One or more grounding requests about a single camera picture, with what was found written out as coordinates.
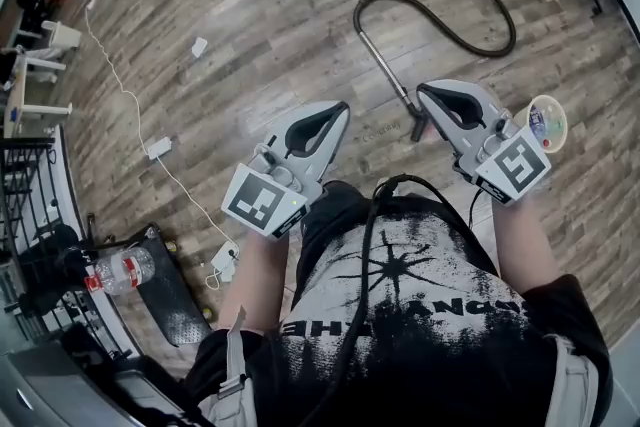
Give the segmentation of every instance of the buckle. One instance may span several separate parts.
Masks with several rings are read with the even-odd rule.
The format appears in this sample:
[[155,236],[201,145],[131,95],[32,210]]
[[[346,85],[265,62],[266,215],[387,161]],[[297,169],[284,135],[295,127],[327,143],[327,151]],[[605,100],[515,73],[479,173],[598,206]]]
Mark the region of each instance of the buckle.
[[233,395],[235,392],[244,390],[244,382],[247,380],[247,376],[244,374],[237,375],[231,379],[227,379],[220,385],[220,391],[218,392],[218,400]]

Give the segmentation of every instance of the black mat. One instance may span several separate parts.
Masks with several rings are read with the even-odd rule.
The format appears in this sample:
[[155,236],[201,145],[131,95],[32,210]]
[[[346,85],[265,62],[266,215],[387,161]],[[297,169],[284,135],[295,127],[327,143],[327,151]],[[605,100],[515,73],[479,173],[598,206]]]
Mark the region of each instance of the black mat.
[[210,332],[209,324],[196,306],[174,257],[169,253],[155,224],[139,233],[140,246],[148,250],[156,264],[156,272],[138,287],[160,331],[174,346],[202,341]]

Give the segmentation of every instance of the backpack strap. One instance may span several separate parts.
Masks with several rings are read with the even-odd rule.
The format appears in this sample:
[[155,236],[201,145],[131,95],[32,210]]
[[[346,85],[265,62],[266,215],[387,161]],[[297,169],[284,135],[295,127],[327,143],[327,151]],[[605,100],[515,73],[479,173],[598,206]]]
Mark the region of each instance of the backpack strap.
[[200,408],[216,427],[257,427],[253,382],[246,375],[240,329],[246,312],[242,306],[227,333],[227,380],[217,395],[207,397]]
[[589,358],[574,354],[567,338],[549,336],[555,340],[558,357],[545,427],[589,427],[598,398],[598,369]]

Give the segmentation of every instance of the vacuum cleaner hose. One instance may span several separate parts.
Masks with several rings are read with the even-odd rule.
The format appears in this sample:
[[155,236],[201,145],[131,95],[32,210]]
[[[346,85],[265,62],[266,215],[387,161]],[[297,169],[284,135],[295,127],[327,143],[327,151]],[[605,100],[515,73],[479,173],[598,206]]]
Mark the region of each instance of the vacuum cleaner hose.
[[[362,26],[360,24],[360,16],[362,15],[362,11],[369,4],[372,4],[373,2],[376,2],[376,1],[378,0],[360,0],[355,10],[353,11],[353,25],[356,31],[358,32],[358,34],[363,32]],[[484,48],[478,48],[472,45],[471,43],[465,41],[460,36],[458,36],[455,32],[453,32],[453,30],[447,24],[445,24],[438,17],[438,15],[436,15],[433,11],[431,11],[427,6],[425,6],[419,0],[396,0],[396,1],[402,2],[404,4],[408,4],[409,6],[412,6],[413,8],[418,10],[420,13],[426,16],[429,20],[431,20],[434,23],[434,25],[438,27],[438,29],[440,29],[440,31],[445,36],[447,36],[449,39],[454,41],[460,47],[468,50],[473,54],[476,54],[482,57],[504,57],[505,55],[509,54],[513,50],[513,47],[516,44],[516,26],[513,23],[513,19],[509,14],[509,10],[507,9],[507,6],[504,5],[504,2],[502,2],[502,0],[493,0],[493,1],[498,7],[498,10],[500,11],[500,14],[502,15],[502,17],[507,22],[507,26],[509,29],[509,39],[504,47],[499,48],[497,50],[486,50]]]

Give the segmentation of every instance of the cord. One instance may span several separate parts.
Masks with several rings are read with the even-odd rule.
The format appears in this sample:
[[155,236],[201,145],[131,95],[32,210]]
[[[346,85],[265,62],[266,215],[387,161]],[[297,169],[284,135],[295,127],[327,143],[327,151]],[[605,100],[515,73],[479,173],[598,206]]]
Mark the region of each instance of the cord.
[[[356,6],[356,9],[353,12],[353,24],[358,34],[362,32],[362,27],[360,26],[360,15],[362,13],[362,10],[369,4],[372,4],[373,2],[376,2],[376,1],[378,0],[359,0],[358,5]],[[499,48],[497,50],[486,50],[483,48],[478,48],[472,45],[471,43],[465,41],[460,36],[458,36],[455,32],[453,32],[453,30],[447,24],[445,24],[438,15],[436,15],[433,11],[431,11],[427,6],[425,6],[419,0],[396,0],[396,1],[403,2],[417,9],[426,18],[431,20],[433,24],[436,27],[438,27],[438,29],[440,29],[440,32],[442,32],[445,36],[447,36],[449,39],[454,41],[457,45],[464,48],[465,50],[468,50],[472,54],[476,54],[482,57],[504,57],[505,55],[509,54],[513,50],[513,47],[516,44],[516,26],[513,23],[513,19],[509,14],[509,10],[507,9],[507,6],[504,5],[502,0],[493,0],[493,1],[495,2],[496,6],[498,6],[498,10],[502,14],[504,20],[507,22],[507,26],[509,27],[509,40],[504,45],[504,47]]]
[[482,194],[484,191],[483,189],[478,188],[478,190],[476,191],[476,195],[473,197],[473,199],[471,200],[471,206],[469,207],[469,229],[473,229],[473,207],[476,204],[477,199],[480,197],[480,194]]
[[[209,288],[209,290],[220,290],[220,280],[218,279],[218,276],[220,276],[220,274],[222,274],[222,271],[216,269],[215,267],[213,268],[213,274],[209,274],[206,278],[204,278],[204,284],[207,285],[207,288]],[[211,285],[209,285],[209,280],[211,278],[214,278],[216,280],[216,287],[213,288]]]
[[347,330],[347,333],[344,337],[344,341],[340,346],[336,366],[333,371],[332,381],[327,387],[327,390],[323,397],[320,399],[318,404],[316,404],[316,407],[314,407],[313,410],[302,421],[300,427],[308,427],[310,425],[313,425],[313,423],[318,420],[317,416],[322,412],[329,401],[331,401],[333,396],[340,388],[342,382],[346,378],[347,372],[349,370],[349,364],[351,363],[351,355],[353,354],[356,342],[358,340],[358,334],[360,333],[362,326],[364,325],[364,322],[367,318],[367,309],[369,304],[369,253],[371,251],[373,226],[380,207],[386,201],[388,201],[389,198],[393,197],[393,192],[401,182],[415,182],[429,189],[429,191],[431,191],[438,198],[438,200],[440,200],[442,205],[449,211],[449,213],[453,217],[454,226],[457,225],[456,227],[460,235],[471,247],[475,248],[481,253],[484,253],[487,259],[489,259],[484,248],[482,247],[474,233],[471,231],[471,229],[464,223],[464,220],[462,219],[458,211],[453,207],[453,205],[451,205],[451,203],[449,203],[447,198],[445,198],[440,193],[440,191],[438,191],[438,189],[431,185],[427,180],[420,178],[419,176],[402,174],[389,178],[386,182],[379,184],[375,188],[375,190],[373,191],[373,195],[371,196],[371,206],[369,207],[369,214],[367,216],[364,235],[362,237],[362,266],[360,271],[360,297],[358,299],[358,307],[356,309],[355,315],[353,316],[353,320],[351,321],[351,325],[349,326],[349,329]]
[[[129,90],[124,88],[124,85],[122,84],[122,81],[120,80],[120,77],[118,76],[118,72],[116,71],[116,68],[115,68],[113,62],[111,61],[111,58],[109,57],[109,54],[107,53],[107,51],[104,48],[104,46],[102,45],[102,43],[100,43],[100,40],[91,31],[91,25],[89,24],[89,9],[92,8],[94,5],[95,5],[95,0],[90,0],[89,4],[85,7],[85,10],[84,10],[84,19],[85,19],[85,22],[86,22],[86,25],[87,25],[87,31],[89,32],[89,35],[94,39],[94,41],[98,44],[98,47],[100,47],[100,50],[102,51],[102,55],[104,55],[105,59],[109,63],[109,66],[111,66],[111,71],[113,72],[113,76],[116,78],[116,81],[118,82],[118,85],[120,86],[120,91],[122,93],[126,93],[128,95],[131,95],[131,97],[133,97],[133,99],[136,102],[136,111],[137,111],[137,114],[138,114],[138,139],[140,139],[140,146],[142,146],[142,151],[144,152],[145,155],[149,156],[149,152],[147,151],[147,148],[144,145],[144,139],[142,138],[142,117],[141,117],[141,114],[140,114],[140,101],[138,100],[138,97],[134,93],[132,93],[131,91],[129,91]],[[213,226],[216,230],[218,230],[220,232],[220,234],[225,239],[227,239],[229,242],[231,242],[233,245],[235,245],[237,247],[237,244],[233,241],[233,239],[231,239],[231,237],[229,237],[224,231],[222,231],[222,228],[220,228],[216,223],[213,222],[213,219],[211,219],[211,216],[200,205],[200,203],[198,203],[195,199],[193,199],[191,194],[189,194],[189,191],[186,189],[186,187],[184,185],[182,185],[180,180],[178,180],[175,176],[173,176],[171,174],[171,172],[164,165],[164,162],[162,162],[160,157],[158,156],[155,159],[160,163],[160,165],[162,166],[162,169],[165,170],[165,172],[167,173],[169,178],[171,178],[174,182],[176,182],[180,186],[180,188],[187,195],[187,198],[189,198],[191,203],[193,203],[195,206],[197,206],[202,211],[202,213],[205,215],[207,220],[211,223],[211,226]],[[237,260],[237,258],[235,256],[233,256],[233,255],[232,255],[232,258],[234,260]],[[216,274],[215,271],[214,271],[213,274],[211,274],[211,275],[209,275],[209,276],[207,276],[205,278],[205,284],[209,288],[211,288],[212,290],[218,290],[220,288],[220,281],[218,281],[218,275],[219,274],[220,274],[219,272]],[[211,286],[209,286],[208,280],[212,276],[216,279],[217,288],[212,288]]]

